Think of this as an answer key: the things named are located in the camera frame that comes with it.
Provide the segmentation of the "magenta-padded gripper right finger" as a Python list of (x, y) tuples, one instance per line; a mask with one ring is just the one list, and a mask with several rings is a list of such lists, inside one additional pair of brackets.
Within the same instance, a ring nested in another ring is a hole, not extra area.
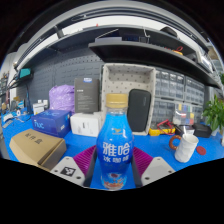
[(137, 147), (133, 149), (131, 164), (136, 186), (148, 185), (175, 172), (162, 157), (152, 157)]

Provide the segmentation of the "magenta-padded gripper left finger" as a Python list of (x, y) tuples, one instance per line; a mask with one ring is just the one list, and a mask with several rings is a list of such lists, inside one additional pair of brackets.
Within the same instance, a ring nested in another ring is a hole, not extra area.
[(65, 156), (51, 173), (82, 187), (89, 187), (97, 159), (96, 147), (92, 146), (74, 157)]

